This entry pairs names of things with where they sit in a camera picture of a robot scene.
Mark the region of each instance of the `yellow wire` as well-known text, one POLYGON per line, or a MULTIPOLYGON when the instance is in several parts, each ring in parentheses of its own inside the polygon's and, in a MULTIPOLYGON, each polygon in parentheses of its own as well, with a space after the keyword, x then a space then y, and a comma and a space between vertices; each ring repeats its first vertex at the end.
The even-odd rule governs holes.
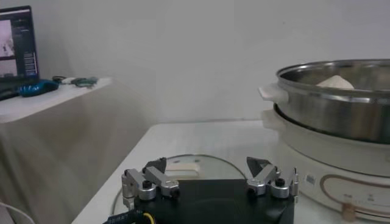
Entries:
POLYGON ((146 216, 146 217, 149 219, 149 221, 151 221, 151 224, 155 224, 152 215, 150 215, 149 213, 146 213, 146 212, 145 212, 145 213, 144 213, 144 216, 146 216))

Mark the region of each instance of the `laptop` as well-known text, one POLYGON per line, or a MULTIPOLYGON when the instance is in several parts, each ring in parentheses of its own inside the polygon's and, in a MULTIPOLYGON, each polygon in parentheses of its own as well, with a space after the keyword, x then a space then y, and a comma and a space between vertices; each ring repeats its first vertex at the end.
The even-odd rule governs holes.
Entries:
POLYGON ((0 9, 0 100, 39 80, 31 6, 0 9))

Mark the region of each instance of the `blue object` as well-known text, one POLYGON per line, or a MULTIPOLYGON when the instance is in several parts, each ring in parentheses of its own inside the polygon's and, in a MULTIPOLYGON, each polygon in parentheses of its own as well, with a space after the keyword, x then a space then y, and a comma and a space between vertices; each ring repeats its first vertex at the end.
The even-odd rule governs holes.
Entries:
POLYGON ((23 97, 37 96, 59 88, 57 82, 41 79, 38 83, 19 87, 19 94, 23 97))

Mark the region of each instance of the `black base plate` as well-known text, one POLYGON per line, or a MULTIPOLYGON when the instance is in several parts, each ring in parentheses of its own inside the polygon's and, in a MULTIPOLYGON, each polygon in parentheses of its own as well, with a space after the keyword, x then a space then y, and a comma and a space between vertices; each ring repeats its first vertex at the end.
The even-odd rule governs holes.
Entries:
POLYGON ((246 180, 181 180, 178 200, 159 192, 153 201, 135 200, 135 207, 152 214, 159 224, 291 224, 294 199, 267 194, 251 197, 246 180))

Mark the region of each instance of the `pot handle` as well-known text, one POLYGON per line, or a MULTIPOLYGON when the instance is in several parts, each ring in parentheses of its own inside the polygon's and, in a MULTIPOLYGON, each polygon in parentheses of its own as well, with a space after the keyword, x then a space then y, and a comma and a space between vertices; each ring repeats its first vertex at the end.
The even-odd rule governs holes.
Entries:
POLYGON ((262 111, 260 120, 263 121, 264 128, 272 129, 280 133, 286 130, 285 123, 276 116, 273 109, 262 111))
POLYGON ((288 93, 278 86, 277 83, 271 83, 258 89, 261 97, 265 101, 272 101, 274 103, 288 103, 288 93))

